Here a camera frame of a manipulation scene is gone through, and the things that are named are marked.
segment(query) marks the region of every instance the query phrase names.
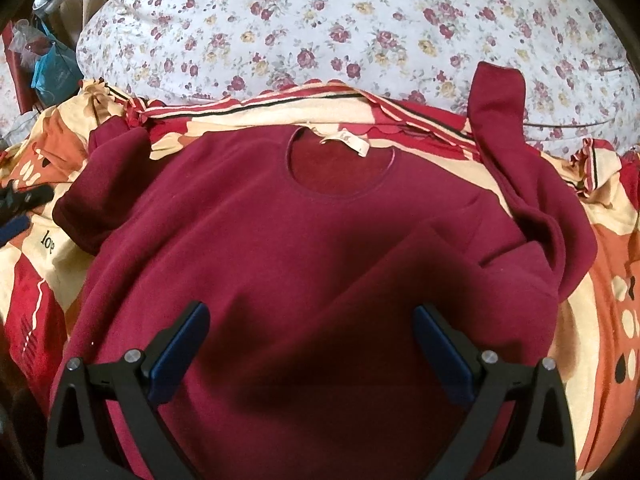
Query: white tag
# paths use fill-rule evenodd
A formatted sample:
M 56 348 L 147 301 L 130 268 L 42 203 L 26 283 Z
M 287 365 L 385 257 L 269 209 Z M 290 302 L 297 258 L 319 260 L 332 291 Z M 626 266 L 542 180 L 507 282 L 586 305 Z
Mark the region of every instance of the white tag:
M 320 141 L 320 144 L 324 144 L 328 140 L 341 140 L 360 156 L 367 156 L 370 148 L 369 143 L 365 139 L 353 135 L 348 130 L 340 130 L 336 134 L 327 135 Z

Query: blue plastic bag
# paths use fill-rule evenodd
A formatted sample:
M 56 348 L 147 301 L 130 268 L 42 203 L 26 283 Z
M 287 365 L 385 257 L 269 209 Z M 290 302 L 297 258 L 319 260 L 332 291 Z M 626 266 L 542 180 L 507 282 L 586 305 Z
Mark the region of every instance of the blue plastic bag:
M 44 23 L 37 23 L 53 43 L 35 66 L 31 88 L 34 88 L 45 107 L 59 105 L 78 92 L 78 82 L 83 78 L 78 68 L 76 53 L 60 43 Z

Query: white floral fabric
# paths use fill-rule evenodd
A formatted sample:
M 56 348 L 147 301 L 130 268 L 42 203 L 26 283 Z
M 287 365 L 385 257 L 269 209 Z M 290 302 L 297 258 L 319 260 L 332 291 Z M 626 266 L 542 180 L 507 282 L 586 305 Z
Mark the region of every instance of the white floral fabric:
M 20 116 L 14 80 L 6 62 L 4 48 L 0 48 L 0 137 L 4 137 Z
M 87 77 L 171 104 L 334 78 L 465 113 L 480 60 L 524 74 L 538 148 L 638 142 L 638 81 L 592 0 L 109 0 L 78 43 Z

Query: blue clamp pad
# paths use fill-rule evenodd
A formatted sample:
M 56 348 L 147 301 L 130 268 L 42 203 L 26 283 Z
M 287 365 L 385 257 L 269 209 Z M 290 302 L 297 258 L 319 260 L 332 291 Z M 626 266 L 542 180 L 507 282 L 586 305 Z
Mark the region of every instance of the blue clamp pad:
M 0 227 L 0 247 L 4 247 L 9 240 L 26 231 L 30 224 L 31 221 L 27 215 L 18 215 L 11 218 Z
M 148 380 L 146 396 L 152 406 L 172 399 L 209 332 L 209 323 L 207 306 L 192 301 L 172 327 L 149 343 L 140 370 Z
M 478 350 L 453 330 L 432 307 L 418 306 L 413 315 L 414 337 L 453 404 L 469 408 L 476 400 L 482 375 Z

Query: black clamp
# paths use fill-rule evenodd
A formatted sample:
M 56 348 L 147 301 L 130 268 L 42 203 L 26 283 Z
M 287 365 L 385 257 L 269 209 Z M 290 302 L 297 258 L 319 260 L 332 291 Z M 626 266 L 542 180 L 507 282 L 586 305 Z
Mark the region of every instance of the black clamp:
M 573 480 L 574 434 L 556 362 L 505 363 L 479 352 L 432 306 L 414 310 L 414 335 L 449 400 L 468 408 L 449 447 L 423 480 L 465 480 L 505 402 L 511 420 L 489 472 L 481 480 Z
M 26 191 L 16 191 L 14 181 L 0 189 L 0 247 L 26 231 L 30 220 L 24 213 L 53 200 L 54 191 L 49 184 L 40 184 Z
M 135 480 L 105 400 L 117 400 L 142 458 L 157 480 L 199 478 L 159 417 L 209 330 L 203 303 L 189 304 L 145 351 L 115 363 L 66 363 L 47 431 L 44 480 Z M 480 353 L 432 306 L 414 310 L 414 335 L 452 402 L 468 408 L 457 435 L 422 480 L 465 480 L 504 402 L 515 408 L 492 468 L 481 480 L 572 480 L 575 450 L 569 409 L 553 359 L 536 367 Z
M 72 358 L 56 393 L 44 454 L 45 479 L 134 480 L 105 400 L 117 400 L 151 474 L 157 480 L 200 478 L 166 428 L 157 408 L 171 400 L 209 331 L 209 310 L 191 302 L 144 351 L 114 363 L 85 365 Z

